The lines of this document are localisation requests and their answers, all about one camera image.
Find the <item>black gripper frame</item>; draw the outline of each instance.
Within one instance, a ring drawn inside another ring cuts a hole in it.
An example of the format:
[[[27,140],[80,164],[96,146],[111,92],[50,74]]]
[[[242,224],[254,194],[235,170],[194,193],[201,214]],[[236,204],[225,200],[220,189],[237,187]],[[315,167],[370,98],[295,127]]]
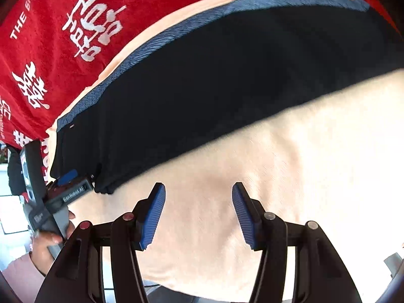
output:
[[[136,251],[153,236],[165,202],[165,187],[156,183],[147,199],[114,222],[81,222],[48,272],[35,303],[105,303],[102,247],[111,247],[117,303],[147,303]]]
[[[292,303],[361,303],[345,265],[321,227],[284,222],[265,213],[241,182],[233,186],[233,203],[246,242],[262,250],[250,303],[281,303],[286,276],[287,247],[296,247]]]

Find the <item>black sleeve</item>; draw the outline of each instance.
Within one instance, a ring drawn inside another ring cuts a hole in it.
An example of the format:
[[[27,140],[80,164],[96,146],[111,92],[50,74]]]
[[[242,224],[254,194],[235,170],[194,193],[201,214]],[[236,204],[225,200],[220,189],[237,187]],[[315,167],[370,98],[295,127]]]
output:
[[[7,166],[7,175],[9,176],[9,187],[12,195],[19,196],[26,192],[24,176],[22,174],[22,166],[20,160],[21,150],[13,146],[6,145],[10,151],[9,165]]]
[[[208,142],[403,67],[401,36],[373,9],[234,12],[120,74],[57,132],[50,174],[76,169],[94,175],[95,192],[113,193]]]

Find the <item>red towel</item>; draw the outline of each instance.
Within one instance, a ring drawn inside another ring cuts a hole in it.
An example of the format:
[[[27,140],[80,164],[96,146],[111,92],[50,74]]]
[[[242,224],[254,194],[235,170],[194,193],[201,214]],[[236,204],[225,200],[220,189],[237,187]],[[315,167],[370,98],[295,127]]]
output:
[[[0,140],[44,139],[132,38],[197,1],[19,0],[0,32]]]

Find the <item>fabric pile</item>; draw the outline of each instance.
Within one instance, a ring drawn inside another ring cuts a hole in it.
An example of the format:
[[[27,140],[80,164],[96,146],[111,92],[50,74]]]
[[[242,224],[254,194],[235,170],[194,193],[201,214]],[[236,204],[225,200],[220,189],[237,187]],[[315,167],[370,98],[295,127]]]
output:
[[[248,301],[260,254],[231,202],[242,181],[285,221],[316,220],[362,299],[380,296],[383,260],[404,240],[404,44],[380,11],[364,0],[20,0],[9,16],[2,136],[23,146],[48,134],[51,177],[76,169],[113,193],[72,204],[77,221],[112,221],[165,184],[138,255],[144,279]]]

